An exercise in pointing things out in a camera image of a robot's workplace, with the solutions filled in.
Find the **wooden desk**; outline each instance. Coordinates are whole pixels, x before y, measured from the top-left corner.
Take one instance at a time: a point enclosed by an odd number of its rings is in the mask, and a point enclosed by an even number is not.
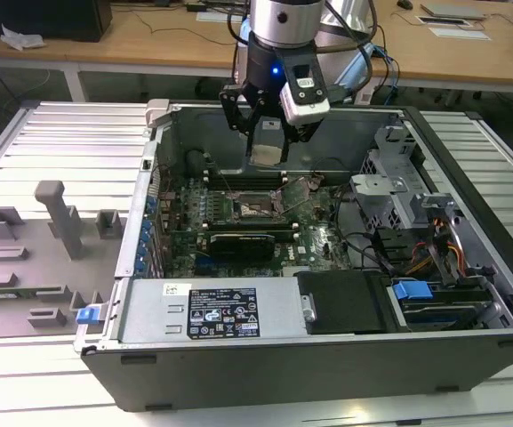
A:
[[[113,5],[112,23],[99,43],[48,40],[46,47],[16,51],[0,40],[0,67],[62,71],[73,101],[86,101],[81,71],[227,77],[234,52],[224,22],[201,22],[183,9],[130,12]],[[160,28],[185,28],[155,31]],[[207,37],[211,41],[193,34]]]
[[[427,15],[421,0],[414,9],[404,11],[395,0],[376,0],[379,23],[387,35],[389,53],[401,68],[402,86],[513,92],[513,24],[493,15],[483,22],[492,40],[441,38],[429,26],[413,24],[415,15]],[[474,0],[432,0],[433,3],[468,4],[484,14],[502,13],[513,17],[513,4]],[[228,76],[234,45],[226,24],[199,22],[185,9],[162,12],[130,12],[113,6],[112,25],[99,43],[45,40],[45,48],[18,52],[0,41],[0,67],[49,68],[64,72],[73,101],[85,101],[80,71],[168,74],[207,77]],[[225,45],[212,43],[186,28]],[[375,42],[382,44],[381,34]],[[382,60],[373,60],[371,91],[384,76]]]
[[[400,64],[399,85],[513,92],[513,24],[499,15],[492,15],[500,13],[511,19],[513,4],[432,0],[431,3],[469,5],[491,15],[481,22],[482,32],[491,38],[483,41],[438,37],[430,32],[429,26],[410,25],[408,22],[420,23],[417,15],[428,16],[420,7],[422,0],[413,0],[413,3],[413,10],[405,11],[394,1],[376,2],[389,54]],[[479,23],[474,27],[481,28]],[[382,44],[381,34],[375,37],[375,42]],[[373,60],[373,74],[380,77],[384,73],[382,60]],[[380,81],[380,78],[375,78],[373,84]]]

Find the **floor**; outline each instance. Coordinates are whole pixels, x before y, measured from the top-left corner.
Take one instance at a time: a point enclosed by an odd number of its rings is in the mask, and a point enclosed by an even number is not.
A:
[[[11,91],[23,100],[70,101],[68,88],[62,73],[40,69],[0,68],[0,77]],[[83,80],[91,101],[94,102],[140,102],[143,101],[140,80],[135,75],[114,73],[83,73]],[[181,76],[146,76],[144,79],[149,98],[171,98],[177,100],[196,99],[195,77]],[[214,100],[221,88],[219,78],[206,79],[199,95],[202,99]],[[382,104],[389,93],[383,88],[373,99],[373,104]],[[436,103],[436,97],[443,94],[443,99]],[[451,108],[444,105],[444,91],[401,88],[394,105],[412,105],[422,110],[476,111],[484,120],[513,148],[513,94],[482,93],[480,100],[473,99],[473,93],[463,93]],[[0,83],[0,132],[17,110],[17,103]]]

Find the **blue plastic tab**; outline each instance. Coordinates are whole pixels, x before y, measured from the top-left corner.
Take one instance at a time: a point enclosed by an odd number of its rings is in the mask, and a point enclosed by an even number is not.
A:
[[[404,300],[429,300],[434,298],[428,282],[420,280],[401,280],[392,286],[397,299]]]
[[[98,325],[100,323],[100,309],[98,307],[86,307],[76,314],[78,325]]]

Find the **laptop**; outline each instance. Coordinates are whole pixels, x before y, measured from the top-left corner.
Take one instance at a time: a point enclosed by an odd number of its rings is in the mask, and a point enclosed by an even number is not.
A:
[[[485,15],[468,6],[455,4],[422,4],[422,9],[438,18],[462,18],[464,20],[484,20]]]

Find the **power supply label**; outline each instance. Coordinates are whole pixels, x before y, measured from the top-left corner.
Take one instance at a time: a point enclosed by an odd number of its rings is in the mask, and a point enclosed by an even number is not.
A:
[[[192,340],[260,336],[256,289],[191,289],[187,335]]]

